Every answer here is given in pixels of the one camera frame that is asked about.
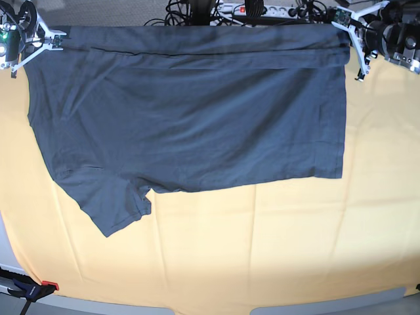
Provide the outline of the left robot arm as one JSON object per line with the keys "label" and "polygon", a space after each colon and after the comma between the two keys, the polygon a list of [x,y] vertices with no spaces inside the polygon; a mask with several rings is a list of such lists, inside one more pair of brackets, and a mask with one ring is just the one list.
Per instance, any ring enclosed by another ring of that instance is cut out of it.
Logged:
{"label": "left robot arm", "polygon": [[360,17],[363,52],[419,73],[419,2],[389,1]]}

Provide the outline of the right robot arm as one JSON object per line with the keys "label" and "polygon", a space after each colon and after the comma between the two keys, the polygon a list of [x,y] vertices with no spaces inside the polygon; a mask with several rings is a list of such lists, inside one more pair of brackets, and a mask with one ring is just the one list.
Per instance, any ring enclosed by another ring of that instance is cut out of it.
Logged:
{"label": "right robot arm", "polygon": [[36,28],[37,10],[31,1],[24,1],[19,12],[1,1],[1,70],[18,63],[20,54],[35,37]]}

